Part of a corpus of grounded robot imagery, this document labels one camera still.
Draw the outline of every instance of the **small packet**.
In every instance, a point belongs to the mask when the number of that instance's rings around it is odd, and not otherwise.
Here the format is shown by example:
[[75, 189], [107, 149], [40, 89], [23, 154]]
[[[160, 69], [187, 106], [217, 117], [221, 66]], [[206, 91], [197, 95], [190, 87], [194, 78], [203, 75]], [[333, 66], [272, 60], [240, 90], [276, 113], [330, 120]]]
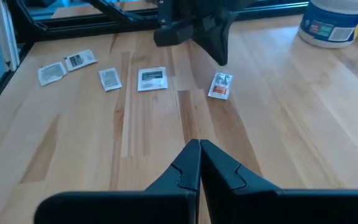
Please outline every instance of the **small packet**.
[[99, 76], [105, 91], [116, 90], [122, 87], [116, 68], [99, 71]]
[[208, 96], [222, 100], [229, 99], [233, 76], [225, 73], [216, 73], [212, 80]]
[[92, 63], [96, 63], [96, 59], [91, 49], [65, 57], [65, 61], [68, 71], [74, 71]]
[[61, 80], [67, 74], [63, 63], [57, 62], [38, 69], [38, 80], [41, 86]]
[[138, 72], [137, 91], [167, 89], [165, 67], [142, 69]]

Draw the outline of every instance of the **butcher block countertop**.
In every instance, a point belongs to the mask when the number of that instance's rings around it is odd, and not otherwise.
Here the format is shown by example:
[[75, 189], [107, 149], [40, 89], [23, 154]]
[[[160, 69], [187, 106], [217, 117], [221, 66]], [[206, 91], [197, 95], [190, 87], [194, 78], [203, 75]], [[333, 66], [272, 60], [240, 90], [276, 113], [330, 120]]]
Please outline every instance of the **butcher block countertop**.
[[[313, 47], [300, 19], [236, 22], [224, 67], [191, 41], [157, 48], [152, 31], [37, 42], [0, 96], [0, 224], [32, 223], [58, 192], [143, 190], [192, 138], [282, 188], [358, 189], [358, 39]], [[96, 64], [40, 86], [41, 66], [86, 49]], [[112, 67], [123, 87], [104, 92]], [[137, 92], [152, 67], [169, 88]], [[234, 77], [227, 101], [206, 96], [216, 72]]]

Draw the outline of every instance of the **white plastic container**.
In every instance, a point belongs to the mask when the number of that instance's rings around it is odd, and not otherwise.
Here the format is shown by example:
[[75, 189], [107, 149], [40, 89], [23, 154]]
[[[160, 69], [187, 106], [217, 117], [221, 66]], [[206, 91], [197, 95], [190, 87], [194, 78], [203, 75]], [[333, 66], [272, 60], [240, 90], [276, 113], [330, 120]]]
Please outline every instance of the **white plastic container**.
[[358, 35], [358, 0], [311, 0], [299, 36], [312, 45], [341, 48]]

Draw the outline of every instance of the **packet label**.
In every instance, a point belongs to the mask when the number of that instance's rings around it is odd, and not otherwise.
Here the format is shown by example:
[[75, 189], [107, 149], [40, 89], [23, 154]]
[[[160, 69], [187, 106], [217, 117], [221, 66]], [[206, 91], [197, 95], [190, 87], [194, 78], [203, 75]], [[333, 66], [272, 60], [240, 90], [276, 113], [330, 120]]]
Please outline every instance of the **packet label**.
[[139, 70], [137, 91], [167, 89], [167, 73], [165, 67]]
[[105, 91], [116, 90], [122, 87], [116, 68], [99, 71], [99, 76]]
[[222, 100], [229, 99], [232, 80], [232, 75], [216, 73], [209, 88], [208, 96]]
[[91, 49], [68, 56], [65, 58], [65, 61], [69, 71], [74, 71], [97, 62]]
[[38, 80], [41, 86], [45, 86], [49, 83], [61, 80], [66, 74], [67, 71], [63, 63], [57, 62], [38, 69]]

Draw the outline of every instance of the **sauce packet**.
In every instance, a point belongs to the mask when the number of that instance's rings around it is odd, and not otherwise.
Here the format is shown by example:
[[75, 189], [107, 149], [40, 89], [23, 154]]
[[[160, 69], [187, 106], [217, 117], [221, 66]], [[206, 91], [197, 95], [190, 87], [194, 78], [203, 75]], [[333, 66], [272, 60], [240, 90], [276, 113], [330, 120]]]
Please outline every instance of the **sauce packet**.
[[38, 69], [38, 80], [41, 86], [45, 86], [49, 83], [61, 80], [66, 74], [67, 71], [63, 63], [57, 62]]
[[99, 71], [99, 76], [105, 91], [116, 90], [122, 87], [116, 68]]
[[232, 75], [216, 73], [212, 80], [211, 88], [209, 88], [208, 96], [222, 100], [229, 99], [232, 80]]
[[65, 61], [68, 71], [74, 71], [97, 62], [91, 49], [65, 57]]
[[165, 67], [142, 69], [138, 72], [137, 91], [167, 89]]

